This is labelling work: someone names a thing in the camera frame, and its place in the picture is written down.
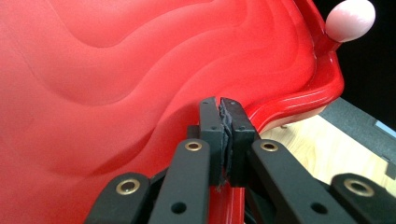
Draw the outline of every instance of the black background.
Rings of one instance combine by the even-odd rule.
[[[323,20],[341,0],[314,0]],[[375,24],[337,50],[345,79],[342,97],[396,130],[396,0],[371,0]]]

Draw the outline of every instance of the wooden surface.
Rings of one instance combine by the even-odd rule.
[[[320,116],[274,128],[262,138],[282,143],[315,178],[330,183],[338,174],[363,175],[396,196],[396,181],[385,175],[387,163]]]

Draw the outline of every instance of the brass screw hole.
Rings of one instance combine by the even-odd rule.
[[[128,195],[135,193],[140,188],[140,182],[136,179],[127,179],[121,181],[117,187],[116,192],[120,195]]]
[[[375,194],[372,187],[357,179],[346,179],[344,185],[349,191],[362,197],[373,197]]]
[[[189,142],[186,144],[185,148],[189,151],[198,151],[202,148],[202,144],[198,142]]]
[[[260,147],[266,151],[277,151],[279,147],[269,142],[263,142],[260,144]]]

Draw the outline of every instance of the red molded surface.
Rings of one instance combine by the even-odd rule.
[[[318,113],[343,89],[322,30],[310,0],[2,1],[0,219],[81,223],[114,176],[169,164],[206,97],[260,130]],[[223,192],[210,222],[241,223]]]

